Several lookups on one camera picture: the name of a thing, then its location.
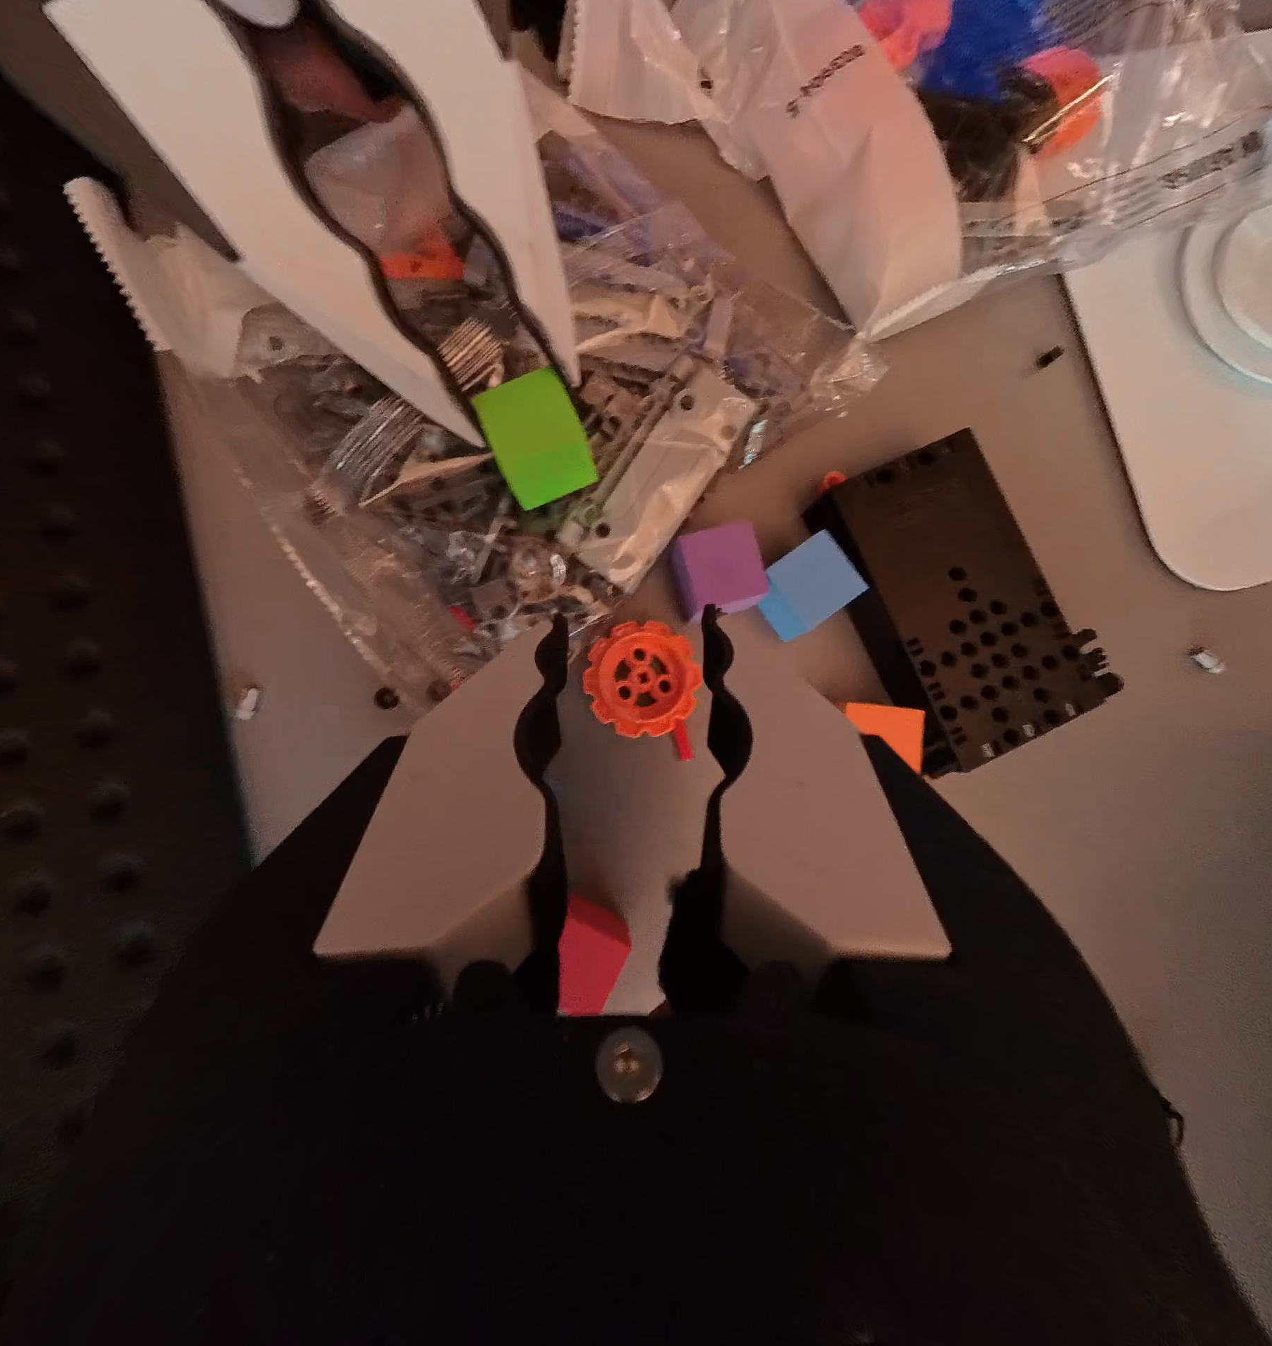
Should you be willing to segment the black studded baseplate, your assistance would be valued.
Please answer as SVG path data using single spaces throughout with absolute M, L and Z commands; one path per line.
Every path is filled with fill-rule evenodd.
M 157 363 L 0 73 L 0 1254 L 245 823 Z

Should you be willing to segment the clear bag of grey beams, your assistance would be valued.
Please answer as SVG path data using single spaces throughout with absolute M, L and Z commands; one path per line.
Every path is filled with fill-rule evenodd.
M 881 377 L 852 328 L 748 277 L 593 126 L 538 138 L 597 481 L 535 508 L 503 465 L 351 362 L 310 374 L 301 517 L 324 604 L 392 675 L 455 683 L 538 624 L 593 637 L 726 476 Z

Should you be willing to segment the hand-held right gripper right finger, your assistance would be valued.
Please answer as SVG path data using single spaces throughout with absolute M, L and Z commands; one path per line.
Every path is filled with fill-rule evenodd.
M 754 618 L 701 621 L 714 763 L 697 864 L 672 888 L 664 999 L 729 1006 L 757 968 L 937 965 L 952 941 L 870 743 Z

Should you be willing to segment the grey desk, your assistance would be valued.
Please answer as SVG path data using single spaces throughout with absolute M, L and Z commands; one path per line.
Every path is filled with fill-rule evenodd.
M 700 128 L 598 122 L 746 271 L 839 314 L 766 185 Z M 1038 372 L 1040 353 L 1063 358 Z M 883 346 L 887 374 L 837 421 L 807 426 L 707 501 L 752 517 L 776 555 L 801 503 L 849 475 L 971 426 L 1063 611 L 1103 637 L 1125 690 L 1078 727 L 937 788 L 1051 907 L 1107 987 L 1161 1093 L 1224 1252 L 1272 1333 L 1272 586 L 1199 590 L 1157 560 L 1059 279 L 1021 279 Z M 387 735 L 383 681 L 278 547 L 160 359 L 220 664 L 254 856 L 280 844 Z M 1189 659 L 1210 648 L 1226 671 Z M 231 711 L 244 683 L 261 709 Z M 695 864 L 714 763 L 620 743 L 582 693 L 562 703 L 555 781 L 568 866 L 635 935 L 613 1005 L 653 1006 L 666 888 Z

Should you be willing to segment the light blue foam cube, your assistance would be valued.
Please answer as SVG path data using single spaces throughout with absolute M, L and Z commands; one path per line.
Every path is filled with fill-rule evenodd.
M 864 598 L 871 586 L 830 532 L 812 533 L 766 571 L 760 612 L 776 636 L 793 642 Z

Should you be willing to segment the white book stand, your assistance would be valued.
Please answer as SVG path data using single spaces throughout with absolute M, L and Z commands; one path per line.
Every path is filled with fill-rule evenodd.
M 1272 583 L 1272 198 L 1066 289 L 1158 558 L 1205 590 Z

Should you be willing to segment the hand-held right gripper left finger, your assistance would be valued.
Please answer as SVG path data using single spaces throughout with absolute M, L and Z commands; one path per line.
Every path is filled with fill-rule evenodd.
M 560 752 L 563 618 L 530 630 L 417 722 L 313 951 L 412 960 L 443 989 L 480 962 L 560 998 L 568 882 L 547 772 Z

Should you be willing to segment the white label wheels bag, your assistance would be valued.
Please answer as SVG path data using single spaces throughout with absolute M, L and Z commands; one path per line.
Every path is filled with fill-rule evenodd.
M 568 3 L 560 75 L 701 126 L 878 339 L 1240 198 L 1272 136 L 1239 3 Z

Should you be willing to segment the red foam cube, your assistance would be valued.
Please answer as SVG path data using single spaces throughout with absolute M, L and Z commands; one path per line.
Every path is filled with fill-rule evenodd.
M 606 905 L 571 892 L 559 941 L 559 1014 L 603 1015 L 629 957 L 626 921 Z

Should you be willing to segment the orange foam cube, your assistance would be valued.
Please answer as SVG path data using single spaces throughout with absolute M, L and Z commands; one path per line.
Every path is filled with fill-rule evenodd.
M 908 706 L 846 702 L 839 709 L 856 731 L 883 740 L 918 775 L 925 774 L 927 714 Z

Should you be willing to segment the green foam cube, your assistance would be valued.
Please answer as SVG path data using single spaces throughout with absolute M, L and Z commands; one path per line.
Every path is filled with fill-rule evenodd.
M 472 407 L 496 469 L 522 510 L 549 507 L 598 482 L 588 434 L 555 369 L 483 391 Z

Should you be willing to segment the clear empty plastic bag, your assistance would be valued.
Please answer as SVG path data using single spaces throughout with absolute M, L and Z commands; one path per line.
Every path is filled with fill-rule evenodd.
M 1272 388 L 1272 125 L 1259 175 L 1183 235 L 1176 265 L 1182 311 L 1199 344 Z

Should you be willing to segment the purple foam cube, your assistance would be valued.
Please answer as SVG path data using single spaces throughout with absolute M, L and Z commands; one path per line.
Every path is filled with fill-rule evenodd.
M 701 621 L 705 608 L 727 615 L 757 608 L 770 592 L 758 533 L 746 520 L 683 533 L 669 557 L 688 624 Z

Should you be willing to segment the orange plastic gear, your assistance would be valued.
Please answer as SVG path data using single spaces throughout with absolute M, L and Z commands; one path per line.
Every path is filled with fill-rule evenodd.
M 622 738 L 685 735 L 703 686 L 691 642 L 654 620 L 615 626 L 582 672 L 594 718 Z

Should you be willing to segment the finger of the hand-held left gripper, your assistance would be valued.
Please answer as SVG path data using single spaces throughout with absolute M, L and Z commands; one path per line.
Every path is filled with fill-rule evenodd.
M 483 443 L 443 362 L 399 322 L 376 257 L 322 218 L 285 161 L 226 18 L 198 2 L 59 2 L 49 18 L 254 283 L 433 422 Z
M 492 248 L 519 322 L 578 384 L 572 302 L 560 261 L 511 3 L 354 3 L 354 32 L 423 112 L 455 207 Z

